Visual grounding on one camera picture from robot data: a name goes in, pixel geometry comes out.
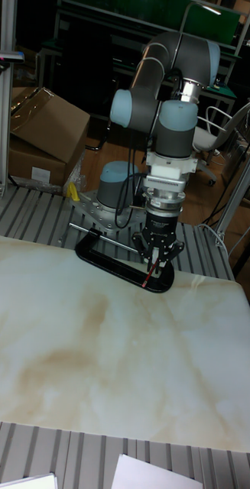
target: marble pattern board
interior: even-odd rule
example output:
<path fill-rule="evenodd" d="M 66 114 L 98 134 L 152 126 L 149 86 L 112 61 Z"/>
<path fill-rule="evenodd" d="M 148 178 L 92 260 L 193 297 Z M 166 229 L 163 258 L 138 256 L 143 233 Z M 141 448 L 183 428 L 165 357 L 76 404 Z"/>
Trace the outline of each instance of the marble pattern board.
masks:
<path fill-rule="evenodd" d="M 176 272 L 153 294 L 0 237 L 0 420 L 250 452 L 250 309 Z"/>

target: white cable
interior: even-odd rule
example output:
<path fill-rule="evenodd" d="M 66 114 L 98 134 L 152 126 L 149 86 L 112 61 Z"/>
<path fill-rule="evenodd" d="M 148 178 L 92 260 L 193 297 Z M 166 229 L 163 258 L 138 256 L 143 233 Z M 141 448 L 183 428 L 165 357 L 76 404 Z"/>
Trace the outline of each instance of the white cable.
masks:
<path fill-rule="evenodd" d="M 164 45 L 163 45 L 163 44 L 161 44 L 161 43 L 150 43 L 150 44 L 147 44 L 147 46 L 146 46 L 146 47 L 144 48 L 144 50 L 143 50 L 142 55 L 144 55 L 144 53 L 146 52 L 146 50 L 147 50 L 149 47 L 151 47 L 151 46 L 161 46 L 161 47 L 163 47 L 163 48 L 165 49 L 165 51 L 167 52 L 167 57 L 168 57 L 168 58 L 170 58 L 170 53 L 168 52 L 168 50 L 167 50 L 166 46 L 164 46 Z"/>
<path fill-rule="evenodd" d="M 218 234 L 214 231 L 214 229 L 210 228 L 207 224 L 198 224 L 198 226 L 197 226 L 197 228 L 202 228 L 202 227 L 208 228 L 213 233 L 213 235 L 216 236 L 217 241 L 219 241 L 219 243 L 223 246 L 223 248 L 226 252 L 227 258 L 229 258 L 228 250 L 226 248 L 224 241 L 218 236 Z"/>
<path fill-rule="evenodd" d="M 234 249 L 237 247 L 237 245 L 239 245 L 240 241 L 247 235 L 247 233 L 250 231 L 250 226 L 248 227 L 247 231 L 245 231 L 244 235 L 242 235 L 242 237 L 235 243 L 235 245 L 232 247 L 232 250 L 229 252 L 229 257 L 231 256 L 232 252 L 234 251 Z"/>
<path fill-rule="evenodd" d="M 210 163 L 214 163 L 215 165 L 219 165 L 220 167 L 224 167 L 224 163 L 218 163 L 217 161 L 211 160 Z"/>
<path fill-rule="evenodd" d="M 159 63 L 159 64 L 160 64 L 160 66 L 161 66 L 161 68 L 162 68 L 162 71 L 163 71 L 163 76 L 162 76 L 162 81 L 163 81 L 163 80 L 164 80 L 164 75 L 165 75 L 165 71 L 164 71 L 164 65 L 163 65 L 163 63 L 162 63 L 160 60 L 158 60 L 157 58 L 153 58 L 152 56 L 148 56 L 148 57 L 146 57 L 146 58 L 143 58 L 143 59 L 140 61 L 140 63 L 138 63 L 138 66 L 137 66 L 136 70 L 137 70 L 137 69 L 140 67 L 140 65 L 141 65 L 141 64 L 142 64 L 144 61 L 147 61 L 147 60 L 156 61 L 156 63 Z"/>

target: black bracket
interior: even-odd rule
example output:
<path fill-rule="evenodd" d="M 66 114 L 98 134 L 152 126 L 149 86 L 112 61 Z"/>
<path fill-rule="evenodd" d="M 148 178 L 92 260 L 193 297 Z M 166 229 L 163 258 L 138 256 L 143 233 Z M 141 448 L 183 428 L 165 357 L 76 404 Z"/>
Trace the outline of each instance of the black bracket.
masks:
<path fill-rule="evenodd" d="M 143 287 L 147 274 L 136 270 L 129 265 L 123 264 L 114 258 L 110 258 L 99 251 L 93 250 L 94 244 L 102 235 L 101 231 L 91 228 L 87 235 L 76 245 L 76 255 L 91 265 L 95 265 L 102 270 L 116 275 L 127 282 L 133 283 L 138 287 Z M 149 292 L 167 292 L 174 282 L 174 268 L 171 262 L 167 262 L 158 278 L 150 277 L 145 289 Z"/>

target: sticker label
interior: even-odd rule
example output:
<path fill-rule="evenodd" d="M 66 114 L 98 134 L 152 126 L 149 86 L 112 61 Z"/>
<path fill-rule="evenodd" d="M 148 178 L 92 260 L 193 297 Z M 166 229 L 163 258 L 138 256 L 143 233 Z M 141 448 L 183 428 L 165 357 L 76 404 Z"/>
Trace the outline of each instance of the sticker label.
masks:
<path fill-rule="evenodd" d="M 50 171 L 43 170 L 43 168 L 32 167 L 31 178 L 33 180 L 38 180 L 39 182 L 49 183 Z"/>

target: metal slotted table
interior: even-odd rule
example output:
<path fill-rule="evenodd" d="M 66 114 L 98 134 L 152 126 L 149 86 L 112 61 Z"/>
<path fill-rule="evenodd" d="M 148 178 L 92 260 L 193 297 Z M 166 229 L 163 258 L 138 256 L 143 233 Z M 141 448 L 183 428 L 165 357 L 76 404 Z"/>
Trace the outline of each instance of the metal slotted table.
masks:
<path fill-rule="evenodd" d="M 9 186 L 0 199 L 1 236 L 74 249 L 84 233 L 70 222 L 93 225 L 60 196 Z M 133 231 L 128 227 L 109 237 L 129 246 Z M 177 270 L 233 280 L 224 250 L 206 229 L 180 223 L 177 237 L 185 242 L 174 261 Z M 115 258 L 139 260 L 104 241 L 99 246 Z M 59 489 L 110 489 L 121 453 L 203 482 L 204 489 L 250 489 L 250 454 L 0 423 L 0 482 L 53 472 Z"/>

